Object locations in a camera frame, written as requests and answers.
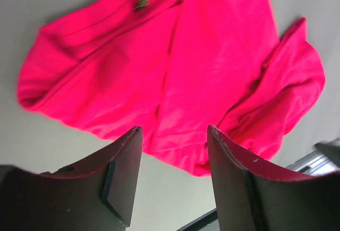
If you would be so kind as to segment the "red polo shirt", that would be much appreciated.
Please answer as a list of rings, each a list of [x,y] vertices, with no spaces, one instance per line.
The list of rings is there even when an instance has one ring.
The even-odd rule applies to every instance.
[[[17,99],[104,140],[140,126],[144,153],[209,176],[209,125],[270,160],[325,81],[306,19],[280,36],[269,0],[98,0],[39,29]]]

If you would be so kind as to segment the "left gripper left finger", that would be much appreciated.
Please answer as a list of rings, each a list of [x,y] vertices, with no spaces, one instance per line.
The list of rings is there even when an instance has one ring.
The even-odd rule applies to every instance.
[[[137,188],[142,128],[54,173],[1,166],[1,230],[125,230]]]

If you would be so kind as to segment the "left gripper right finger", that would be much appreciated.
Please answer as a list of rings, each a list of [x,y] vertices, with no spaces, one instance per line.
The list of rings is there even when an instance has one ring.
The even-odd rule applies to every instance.
[[[269,162],[209,126],[221,230],[339,230],[339,172],[312,176]]]

